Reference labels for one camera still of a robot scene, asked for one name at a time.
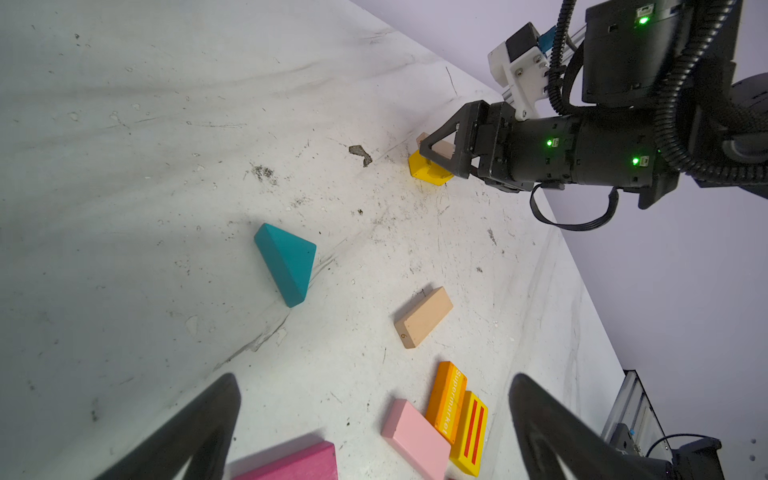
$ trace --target pink block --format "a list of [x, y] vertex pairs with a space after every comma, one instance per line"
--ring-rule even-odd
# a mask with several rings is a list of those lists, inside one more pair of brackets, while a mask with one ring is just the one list
[[445, 478], [451, 444], [408, 400], [392, 403], [382, 437], [424, 478]]
[[234, 480], [339, 480], [336, 449], [331, 442], [321, 442]]

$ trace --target robotic arm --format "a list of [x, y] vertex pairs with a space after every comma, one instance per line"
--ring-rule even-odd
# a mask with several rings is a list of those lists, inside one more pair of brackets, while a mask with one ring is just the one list
[[[564, 0], [544, 35], [529, 23], [494, 49], [488, 61], [505, 102], [465, 104], [421, 155], [457, 177], [531, 191], [533, 214], [566, 230], [606, 224], [620, 189], [647, 209], [680, 173], [768, 197], [768, 115], [755, 102], [768, 98], [768, 74], [730, 86], [741, 0], [610, 0], [587, 10], [579, 46], [568, 37], [574, 4]], [[570, 104], [581, 69], [582, 100], [594, 106]], [[534, 103], [546, 97], [559, 116], [538, 117]], [[434, 152], [454, 133], [450, 159]], [[606, 214], [581, 225], [544, 218], [533, 192], [565, 184], [614, 187]]]

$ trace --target wall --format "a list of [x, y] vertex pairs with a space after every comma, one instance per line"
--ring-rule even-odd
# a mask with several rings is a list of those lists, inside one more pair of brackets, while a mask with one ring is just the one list
[[[497, 90], [488, 52], [526, 22], [547, 30], [560, 3], [354, 1]], [[577, 3], [572, 25], [596, 3]], [[737, 79], [768, 71], [765, 25], [768, 2], [746, 0]], [[607, 190], [569, 187], [548, 199], [560, 221], [575, 223], [602, 214]], [[727, 478], [768, 475], [767, 237], [768, 200], [702, 190], [689, 177], [649, 210], [622, 194], [606, 227], [565, 233], [620, 361], [640, 373], [665, 431], [721, 438]]]

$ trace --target toy block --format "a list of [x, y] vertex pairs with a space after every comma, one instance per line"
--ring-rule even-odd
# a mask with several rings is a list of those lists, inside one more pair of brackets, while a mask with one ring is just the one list
[[456, 440], [458, 420], [462, 414], [466, 389], [467, 377], [456, 368], [456, 365], [440, 362], [425, 417], [427, 422], [431, 423], [451, 445]]
[[392, 403], [382, 437], [427, 480], [443, 480], [451, 444], [426, 421], [411, 402]]
[[453, 309], [453, 303], [443, 287], [434, 289], [413, 310], [395, 323], [402, 344], [414, 349]]
[[472, 392], [464, 395], [462, 417], [458, 421], [456, 442], [451, 448], [451, 462], [459, 470], [476, 477], [480, 475], [480, 460], [485, 446], [485, 426], [488, 407]]
[[302, 303], [310, 287], [317, 246], [268, 223], [261, 226], [253, 239], [286, 305]]
[[[419, 135], [416, 139], [416, 143], [421, 145], [422, 140], [427, 137], [427, 134]], [[432, 149], [443, 157], [450, 158], [453, 156], [454, 146], [447, 141], [440, 140], [436, 144], [432, 145]], [[426, 157], [423, 157], [419, 151], [416, 151], [408, 159], [408, 166], [411, 170], [411, 176], [429, 182], [433, 185], [443, 185], [448, 180], [453, 178], [453, 174], [447, 171], [445, 168], [433, 163]]]
[[321, 442], [301, 452], [288, 455], [256, 470], [238, 475], [234, 480], [339, 480], [336, 448]]

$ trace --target yellow block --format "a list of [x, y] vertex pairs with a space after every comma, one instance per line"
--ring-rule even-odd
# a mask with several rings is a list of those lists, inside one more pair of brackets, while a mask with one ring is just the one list
[[456, 365], [440, 362], [429, 397], [427, 414], [429, 423], [453, 445], [458, 430], [458, 416], [462, 410], [464, 392], [467, 389], [467, 377], [459, 372]]
[[416, 151], [408, 159], [408, 165], [411, 168], [411, 176], [424, 180], [433, 185], [443, 185], [453, 178], [453, 174], [445, 168], [432, 163], [428, 158]]
[[458, 421], [458, 436], [451, 448], [451, 462], [459, 470], [476, 477], [480, 475], [480, 459], [485, 446], [485, 426], [488, 407], [472, 392], [467, 392]]

